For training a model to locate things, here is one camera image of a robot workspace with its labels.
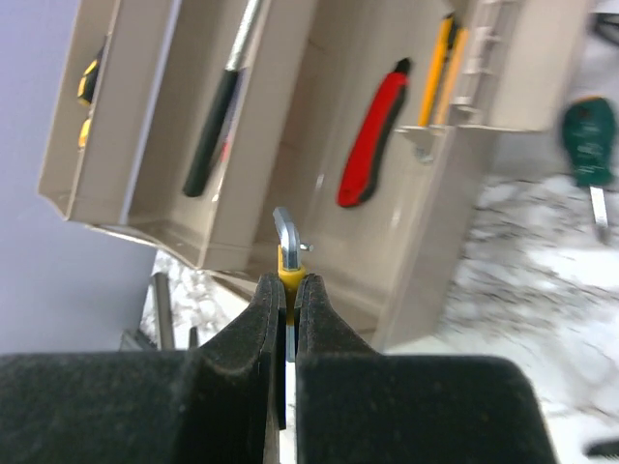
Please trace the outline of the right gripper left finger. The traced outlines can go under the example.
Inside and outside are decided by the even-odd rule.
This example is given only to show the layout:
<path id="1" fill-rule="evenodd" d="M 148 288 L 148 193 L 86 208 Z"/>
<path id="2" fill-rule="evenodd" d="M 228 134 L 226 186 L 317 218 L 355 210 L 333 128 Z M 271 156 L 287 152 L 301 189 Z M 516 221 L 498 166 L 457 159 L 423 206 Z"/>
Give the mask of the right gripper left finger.
<path id="1" fill-rule="evenodd" d="M 284 305 L 267 274 L 197 348 L 3 357 L 2 461 L 277 462 Z"/>

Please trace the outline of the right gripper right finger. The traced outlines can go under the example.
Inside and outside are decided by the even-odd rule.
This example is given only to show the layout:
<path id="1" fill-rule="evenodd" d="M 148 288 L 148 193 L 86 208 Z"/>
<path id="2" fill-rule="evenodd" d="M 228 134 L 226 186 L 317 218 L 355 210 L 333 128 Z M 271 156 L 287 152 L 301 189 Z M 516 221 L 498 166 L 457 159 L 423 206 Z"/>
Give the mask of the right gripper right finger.
<path id="1" fill-rule="evenodd" d="M 295 304 L 301 463 L 552 463 L 533 388 L 513 362 L 382 355 L 308 275 Z"/>

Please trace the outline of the yellow hex key set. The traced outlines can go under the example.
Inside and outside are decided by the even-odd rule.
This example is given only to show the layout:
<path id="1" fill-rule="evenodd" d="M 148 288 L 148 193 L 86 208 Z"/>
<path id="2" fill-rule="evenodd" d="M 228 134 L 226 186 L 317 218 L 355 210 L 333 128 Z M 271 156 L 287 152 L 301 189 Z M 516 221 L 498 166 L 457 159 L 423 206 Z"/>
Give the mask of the yellow hex key set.
<path id="1" fill-rule="evenodd" d="M 303 243 L 299 231 L 286 208 L 276 207 L 273 211 L 280 244 L 278 246 L 278 276 L 283 285 L 285 311 L 286 360 L 293 363 L 296 358 L 295 302 L 301 280 L 307 270 L 302 264 L 301 251 L 311 251 L 312 246 Z"/>

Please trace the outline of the red folding knife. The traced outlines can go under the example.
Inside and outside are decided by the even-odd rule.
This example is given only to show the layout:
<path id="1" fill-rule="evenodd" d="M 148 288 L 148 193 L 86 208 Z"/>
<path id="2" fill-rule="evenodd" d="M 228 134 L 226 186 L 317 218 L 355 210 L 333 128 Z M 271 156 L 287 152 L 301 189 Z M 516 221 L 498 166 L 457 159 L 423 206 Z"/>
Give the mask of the red folding knife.
<path id="1" fill-rule="evenodd" d="M 336 198 L 340 207 L 358 207 L 374 195 L 390 134 L 406 100 L 412 68 L 410 58 L 398 60 L 377 87 L 342 171 Z"/>

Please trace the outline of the beige plastic tool box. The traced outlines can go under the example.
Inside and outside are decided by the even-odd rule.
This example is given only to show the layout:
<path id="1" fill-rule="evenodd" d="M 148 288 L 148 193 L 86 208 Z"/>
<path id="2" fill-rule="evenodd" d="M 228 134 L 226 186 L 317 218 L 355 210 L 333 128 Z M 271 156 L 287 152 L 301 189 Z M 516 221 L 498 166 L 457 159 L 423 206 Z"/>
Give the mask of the beige plastic tool box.
<path id="1" fill-rule="evenodd" d="M 67 220 L 254 281 L 272 212 L 313 245 L 339 314 L 387 348 L 431 334 L 503 132 L 548 130 L 588 1 L 263 1 L 203 193 L 182 192 L 248 1 L 84 1 L 38 191 Z M 442 18 L 468 29 L 447 121 L 417 118 Z M 82 73 L 104 47 L 95 93 Z M 337 204 L 368 106 L 410 58 L 374 195 Z"/>

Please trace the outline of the black yellow screwdriver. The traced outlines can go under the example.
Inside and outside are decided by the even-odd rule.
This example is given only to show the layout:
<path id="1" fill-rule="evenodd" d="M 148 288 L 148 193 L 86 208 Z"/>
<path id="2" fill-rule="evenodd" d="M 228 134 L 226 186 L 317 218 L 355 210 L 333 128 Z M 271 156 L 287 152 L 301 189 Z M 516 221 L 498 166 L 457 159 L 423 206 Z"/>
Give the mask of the black yellow screwdriver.
<path id="1" fill-rule="evenodd" d="M 85 71 L 82 73 L 77 87 L 77 99 L 80 103 L 88 106 L 92 103 L 96 83 L 99 75 L 99 69 L 103 59 L 104 47 L 102 46 L 95 58 L 91 61 Z"/>

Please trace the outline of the yellow utility knife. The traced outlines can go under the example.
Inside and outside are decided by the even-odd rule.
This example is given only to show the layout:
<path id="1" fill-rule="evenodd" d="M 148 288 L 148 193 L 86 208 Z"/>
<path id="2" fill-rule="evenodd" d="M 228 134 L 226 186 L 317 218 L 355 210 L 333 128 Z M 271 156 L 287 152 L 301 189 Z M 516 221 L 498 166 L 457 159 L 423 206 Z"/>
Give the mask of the yellow utility knife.
<path id="1" fill-rule="evenodd" d="M 467 39 L 468 29 L 460 24 L 455 13 L 442 18 L 417 118 L 420 127 L 446 123 Z"/>

